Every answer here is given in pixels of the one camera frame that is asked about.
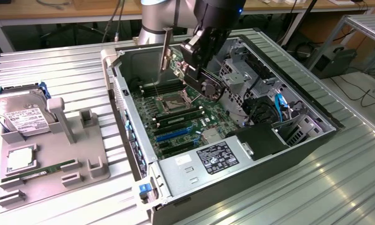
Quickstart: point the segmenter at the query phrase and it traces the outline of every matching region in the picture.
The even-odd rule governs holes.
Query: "green circuit board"
[[[146,127],[146,132],[152,143],[156,155],[160,159],[180,154],[182,152],[204,146],[208,144],[208,139],[203,136],[203,132],[208,129],[216,130],[222,138],[226,137],[227,133],[236,129],[236,125],[227,115],[226,110],[220,103],[215,103],[204,97],[199,97],[192,103],[182,101],[187,99],[194,100],[199,93],[190,87],[186,88],[186,92],[175,91],[167,94],[156,95],[154,97],[143,97],[140,93],[132,93],[135,106],[139,111],[139,115]],[[170,138],[166,141],[156,141],[158,137],[172,134],[176,131],[167,132],[162,135],[156,135],[156,131],[160,130],[158,123],[154,121],[155,117],[170,115],[180,111],[203,107],[199,113],[195,115],[199,118],[178,123],[178,126],[190,129],[190,132],[178,137]]]

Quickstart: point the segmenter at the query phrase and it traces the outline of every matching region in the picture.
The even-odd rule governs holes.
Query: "blue pcie slot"
[[[179,137],[182,135],[187,135],[191,130],[192,130],[192,127],[188,127],[188,128],[184,128],[183,130],[176,131],[171,134],[163,135],[163,136],[156,138],[156,142],[162,142],[162,141],[170,140],[171,138]]]

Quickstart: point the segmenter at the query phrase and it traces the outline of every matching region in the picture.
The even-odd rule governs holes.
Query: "workbench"
[[[178,223],[375,224],[375,125],[329,89],[275,42],[253,29],[236,30],[266,52],[333,116],[343,131],[279,175]],[[187,36],[175,37],[184,40]],[[43,80],[66,101],[67,116],[80,109],[99,115],[111,178],[0,214],[4,224],[150,224],[135,204],[134,182],[106,93],[100,50],[132,41],[4,53],[0,85]]]
[[[307,0],[305,4],[297,4],[293,12],[298,13],[298,16],[294,20],[293,26],[287,32],[287,36],[282,44],[287,43],[305,15],[305,11],[310,5],[310,2],[311,0]],[[366,2],[369,7],[365,13],[370,14],[375,9],[375,0],[366,0]],[[290,13],[291,9],[293,5],[286,3],[275,3],[271,1],[269,4],[266,4],[261,0],[247,0],[242,14],[281,14]],[[311,12],[355,11],[358,9],[359,6],[357,4],[339,6],[329,0],[318,0]],[[0,4],[1,51],[4,53],[15,51],[11,40],[1,29],[4,26],[108,21],[112,12],[114,9],[76,10],[74,5],[64,6],[64,10],[58,10],[54,7],[39,4],[33,0],[13,0],[11,4]],[[126,8],[122,20],[136,19],[142,19],[142,5],[138,0],[126,0]]]

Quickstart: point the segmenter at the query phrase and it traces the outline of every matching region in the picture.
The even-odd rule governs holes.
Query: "warning label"
[[[222,142],[206,149],[199,150],[198,155],[207,169],[207,173],[210,174],[215,174],[239,164],[227,142]]]
[[[15,128],[21,132],[29,132],[48,128],[48,122],[39,108],[25,109],[4,114],[13,124]]]

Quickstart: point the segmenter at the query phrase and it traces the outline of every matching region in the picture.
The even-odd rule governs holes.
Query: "circuit board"
[[[190,87],[171,93],[159,94],[152,97],[143,97],[140,93],[132,93],[132,98],[143,121],[146,132],[160,159],[207,145],[208,143],[224,138],[227,133],[236,129],[236,125],[230,118],[220,103],[199,97],[199,93]],[[172,122],[170,128],[178,126],[170,132],[159,131],[168,129],[162,128],[163,124],[154,118],[170,117],[178,113],[192,115],[192,119],[167,120]]]

